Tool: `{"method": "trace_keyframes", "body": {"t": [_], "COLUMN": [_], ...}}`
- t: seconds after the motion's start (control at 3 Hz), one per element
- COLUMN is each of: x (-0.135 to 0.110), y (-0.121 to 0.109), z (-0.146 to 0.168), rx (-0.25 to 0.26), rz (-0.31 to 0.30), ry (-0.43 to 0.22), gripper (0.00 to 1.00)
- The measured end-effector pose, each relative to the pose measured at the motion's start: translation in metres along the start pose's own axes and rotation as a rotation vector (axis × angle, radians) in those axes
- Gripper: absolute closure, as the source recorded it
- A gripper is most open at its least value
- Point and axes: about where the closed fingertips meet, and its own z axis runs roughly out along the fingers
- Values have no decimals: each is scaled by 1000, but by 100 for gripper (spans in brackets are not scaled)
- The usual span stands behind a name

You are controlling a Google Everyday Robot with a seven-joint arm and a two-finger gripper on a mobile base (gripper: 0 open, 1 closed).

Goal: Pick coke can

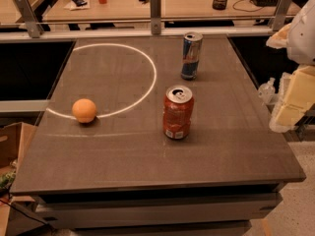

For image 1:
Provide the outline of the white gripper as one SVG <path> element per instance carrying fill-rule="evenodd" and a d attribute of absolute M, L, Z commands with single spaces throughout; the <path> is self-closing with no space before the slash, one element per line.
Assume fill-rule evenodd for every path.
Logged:
<path fill-rule="evenodd" d="M 278 101 L 272 111 L 269 127 L 277 133 L 292 130 L 315 104 L 315 0 L 308 0 L 291 24 L 270 36 L 266 45 L 286 48 L 287 57 L 298 68 L 281 78 Z"/>

